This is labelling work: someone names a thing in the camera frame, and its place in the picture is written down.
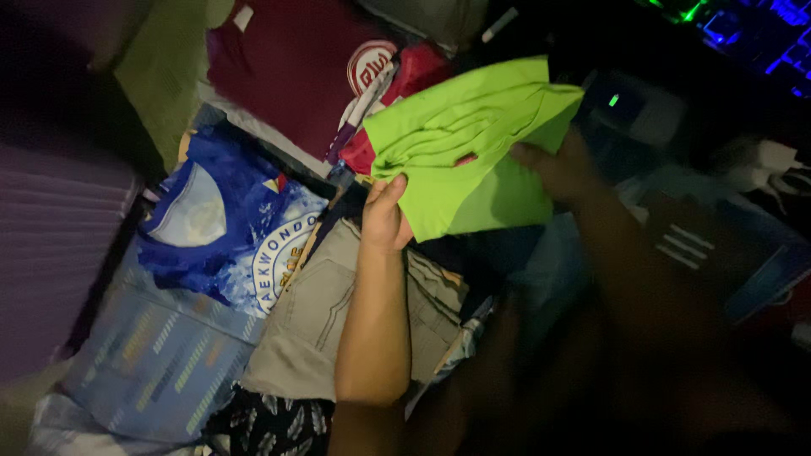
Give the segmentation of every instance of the lime green shirt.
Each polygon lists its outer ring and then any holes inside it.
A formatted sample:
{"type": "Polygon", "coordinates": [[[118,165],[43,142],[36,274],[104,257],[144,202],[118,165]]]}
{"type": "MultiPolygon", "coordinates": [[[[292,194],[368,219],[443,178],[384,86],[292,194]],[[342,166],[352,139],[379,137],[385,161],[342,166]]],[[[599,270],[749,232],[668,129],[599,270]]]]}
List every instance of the lime green shirt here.
{"type": "Polygon", "coordinates": [[[376,153],[371,175],[408,177],[400,207],[418,242],[544,223],[552,204],[540,179],[507,152],[517,141],[556,152],[582,96],[549,84],[545,58],[459,75],[364,121],[376,153]],[[455,166],[470,153],[478,158],[455,166]]]}

